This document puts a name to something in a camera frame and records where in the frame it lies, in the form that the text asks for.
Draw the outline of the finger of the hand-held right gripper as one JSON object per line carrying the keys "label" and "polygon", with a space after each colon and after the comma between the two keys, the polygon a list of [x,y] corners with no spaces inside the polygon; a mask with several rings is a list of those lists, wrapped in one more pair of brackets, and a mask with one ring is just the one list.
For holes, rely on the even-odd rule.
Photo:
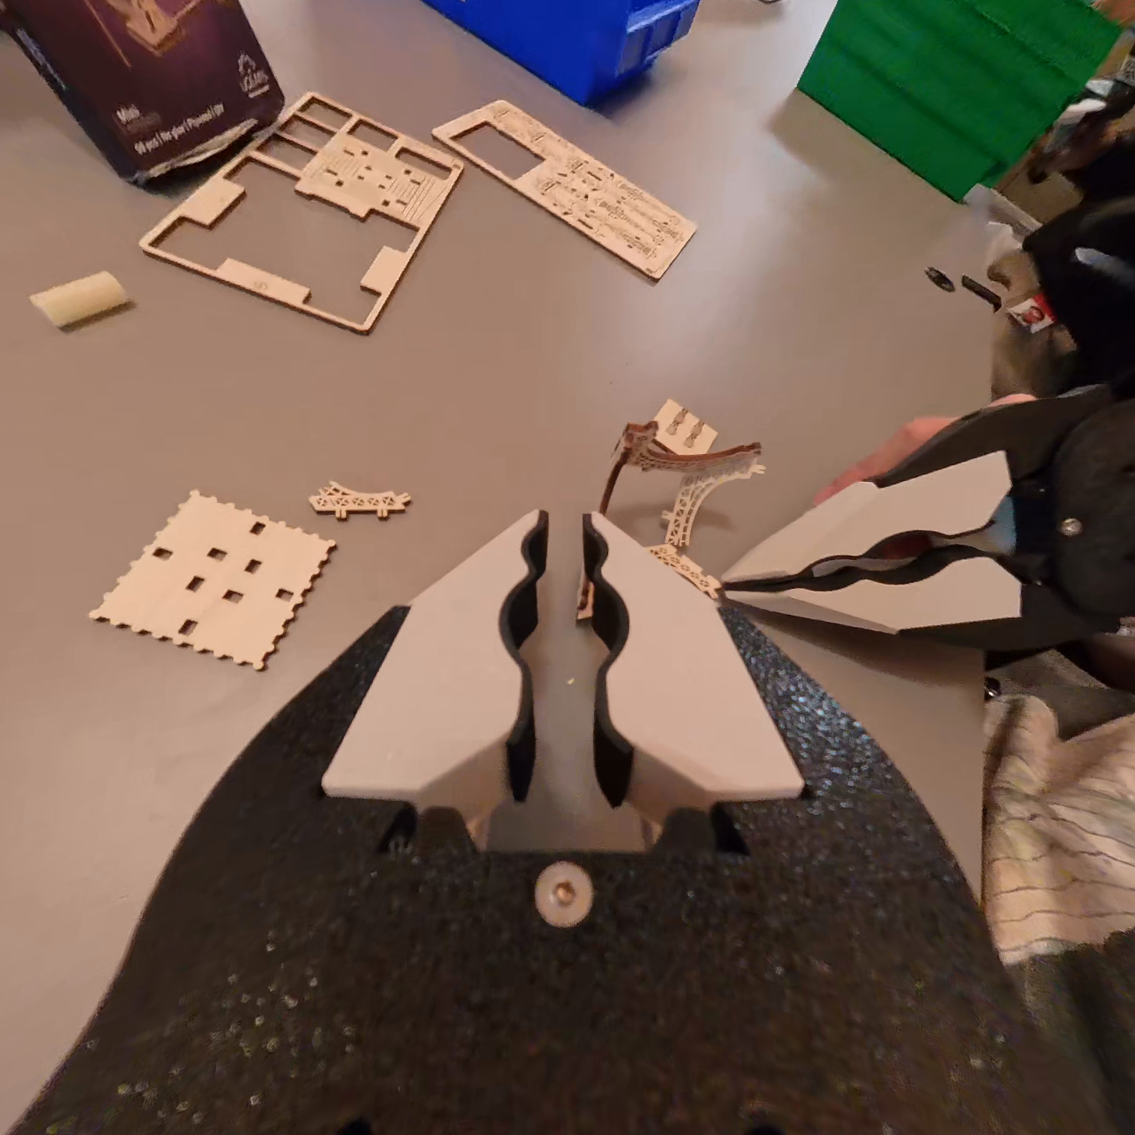
{"label": "finger of the hand-held right gripper", "polygon": [[721,583],[721,592],[759,612],[881,634],[1023,615],[1023,580],[964,549],[941,549],[894,569],[843,566],[816,580],[738,580]]}
{"label": "finger of the hand-held right gripper", "polygon": [[793,580],[819,561],[855,561],[904,531],[964,535],[989,524],[1008,496],[1008,456],[989,450],[897,485],[855,483],[812,506],[727,574],[727,587]]}

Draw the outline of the person's pale striped clothing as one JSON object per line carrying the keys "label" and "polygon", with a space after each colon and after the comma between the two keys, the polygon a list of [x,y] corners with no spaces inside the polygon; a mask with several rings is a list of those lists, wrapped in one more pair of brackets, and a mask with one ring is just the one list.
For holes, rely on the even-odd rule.
{"label": "person's pale striped clothing", "polygon": [[983,915],[1001,962],[1100,945],[1135,925],[1135,718],[1061,738],[1057,713],[987,705]]}

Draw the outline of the green plastic bin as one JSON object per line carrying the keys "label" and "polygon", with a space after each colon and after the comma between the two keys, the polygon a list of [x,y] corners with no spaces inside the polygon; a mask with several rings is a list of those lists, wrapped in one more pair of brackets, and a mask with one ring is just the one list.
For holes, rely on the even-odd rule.
{"label": "green plastic bin", "polygon": [[843,0],[799,91],[962,200],[1011,171],[1121,34],[1081,0]]}

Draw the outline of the wooden sheet frame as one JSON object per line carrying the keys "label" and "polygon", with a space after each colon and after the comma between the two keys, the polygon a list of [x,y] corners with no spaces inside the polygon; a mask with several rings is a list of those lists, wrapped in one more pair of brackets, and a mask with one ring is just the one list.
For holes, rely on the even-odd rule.
{"label": "wooden sheet frame", "polygon": [[[360,278],[369,308],[360,318],[336,316],[311,298],[311,285],[242,257],[221,264],[193,261],[166,241],[182,227],[214,234],[248,205],[248,171],[280,176],[289,195],[305,205],[325,205],[357,222],[389,220],[406,234],[406,244],[383,241]],[[140,248],[158,261],[213,278],[233,290],[262,297],[274,305],[311,316],[349,334],[369,334],[404,279],[425,234],[449,205],[463,163],[410,138],[328,94],[305,91],[271,128],[246,141],[207,178],[203,178],[164,220],[158,220]]]}

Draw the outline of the dark purple box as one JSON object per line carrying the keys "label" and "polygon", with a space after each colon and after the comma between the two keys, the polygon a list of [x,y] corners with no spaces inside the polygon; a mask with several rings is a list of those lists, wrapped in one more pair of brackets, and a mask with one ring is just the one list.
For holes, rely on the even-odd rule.
{"label": "dark purple box", "polygon": [[136,184],[254,138],[284,109],[238,0],[9,0],[0,21]]}

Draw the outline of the small wooden lattice bridge piece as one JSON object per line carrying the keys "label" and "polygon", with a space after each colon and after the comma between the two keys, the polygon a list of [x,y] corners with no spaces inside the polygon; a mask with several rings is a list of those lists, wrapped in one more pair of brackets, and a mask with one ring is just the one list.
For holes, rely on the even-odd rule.
{"label": "small wooden lattice bridge piece", "polygon": [[410,490],[360,490],[340,483],[325,483],[318,490],[310,496],[310,506],[322,518],[349,520],[349,518],[378,518],[389,520],[404,513],[412,504]]}

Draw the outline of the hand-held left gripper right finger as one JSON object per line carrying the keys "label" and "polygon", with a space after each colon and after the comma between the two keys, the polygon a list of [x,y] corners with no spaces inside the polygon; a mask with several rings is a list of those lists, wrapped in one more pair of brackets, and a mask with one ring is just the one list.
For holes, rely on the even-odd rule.
{"label": "hand-held left gripper right finger", "polygon": [[601,797],[634,809],[712,809],[803,790],[712,599],[601,513],[585,513],[595,670],[593,766]]}

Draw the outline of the wooden sheet with cut parts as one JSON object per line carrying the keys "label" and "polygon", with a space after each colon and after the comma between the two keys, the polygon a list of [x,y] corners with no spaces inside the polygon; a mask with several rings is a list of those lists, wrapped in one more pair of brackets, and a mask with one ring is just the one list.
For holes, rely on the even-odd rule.
{"label": "wooden sheet with cut parts", "polygon": [[[536,163],[528,173],[512,176],[500,163],[475,157],[467,134],[480,128],[492,128],[521,146]],[[695,220],[681,218],[675,207],[507,100],[492,100],[449,119],[432,128],[432,138],[512,184],[531,205],[589,236],[651,279],[663,279],[696,234]]]}

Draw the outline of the black rounded object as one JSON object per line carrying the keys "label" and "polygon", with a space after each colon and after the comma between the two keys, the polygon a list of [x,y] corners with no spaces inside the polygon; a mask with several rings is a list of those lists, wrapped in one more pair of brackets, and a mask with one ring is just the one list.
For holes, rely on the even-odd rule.
{"label": "black rounded object", "polygon": [[1067,391],[1135,394],[1135,197],[1085,200],[1026,236],[1038,283],[1072,336]]}

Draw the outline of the blue plastic bin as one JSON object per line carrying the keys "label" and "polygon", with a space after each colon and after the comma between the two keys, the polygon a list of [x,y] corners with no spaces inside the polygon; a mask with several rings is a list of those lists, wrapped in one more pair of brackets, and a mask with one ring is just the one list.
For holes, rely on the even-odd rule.
{"label": "blue plastic bin", "polygon": [[589,108],[681,42],[696,0],[430,0],[502,57]]}

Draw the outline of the grey desk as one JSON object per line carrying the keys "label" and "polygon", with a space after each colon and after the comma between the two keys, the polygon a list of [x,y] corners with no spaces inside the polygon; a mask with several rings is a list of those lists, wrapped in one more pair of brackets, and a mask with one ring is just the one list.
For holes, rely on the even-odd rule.
{"label": "grey desk", "polygon": [[[796,83],[834,3],[702,3],[644,85],[586,109],[422,3],[246,3],[286,91],[430,138],[505,97],[696,222],[647,279],[467,167],[373,334],[141,256],[193,184],[113,176],[2,36],[2,1130],[81,1038],[193,812],[384,609],[549,509],[536,776],[492,849],[641,852],[593,785],[598,641],[575,621],[582,518],[611,444],[675,398],[759,442],[702,504],[720,574],[901,423],[987,398],[964,211]],[[32,292],[118,275],[133,305],[56,331]],[[316,513],[325,483],[410,490]],[[90,617],[174,506],[336,538],[265,670]]]}

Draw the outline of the small slotted wooden plate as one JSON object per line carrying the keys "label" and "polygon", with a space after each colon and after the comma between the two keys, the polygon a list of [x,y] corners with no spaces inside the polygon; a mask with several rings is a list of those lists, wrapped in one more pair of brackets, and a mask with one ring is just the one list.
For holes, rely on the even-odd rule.
{"label": "small slotted wooden plate", "polygon": [[696,456],[717,444],[717,428],[675,400],[667,400],[652,418],[656,442],[678,456]]}

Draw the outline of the square notched wooden plate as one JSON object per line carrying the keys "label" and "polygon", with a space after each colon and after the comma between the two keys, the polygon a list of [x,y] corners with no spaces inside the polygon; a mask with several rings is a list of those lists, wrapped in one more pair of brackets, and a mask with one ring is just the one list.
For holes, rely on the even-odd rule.
{"label": "square notched wooden plate", "polygon": [[330,551],[193,488],[90,617],[265,670]]}

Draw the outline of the pale short cylinder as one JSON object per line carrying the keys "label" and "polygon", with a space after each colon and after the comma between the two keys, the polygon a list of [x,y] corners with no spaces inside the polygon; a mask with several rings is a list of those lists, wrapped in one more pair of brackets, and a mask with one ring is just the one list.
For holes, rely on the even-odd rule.
{"label": "pale short cylinder", "polygon": [[29,301],[56,327],[71,331],[133,305],[133,297],[111,271],[76,278],[32,292]]}

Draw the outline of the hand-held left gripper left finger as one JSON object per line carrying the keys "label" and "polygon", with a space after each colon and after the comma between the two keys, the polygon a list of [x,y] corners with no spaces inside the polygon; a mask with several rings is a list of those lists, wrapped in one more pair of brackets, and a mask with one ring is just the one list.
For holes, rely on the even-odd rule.
{"label": "hand-held left gripper left finger", "polygon": [[330,766],[328,797],[418,809],[528,800],[536,769],[534,673],[549,513],[531,509],[404,612]]}

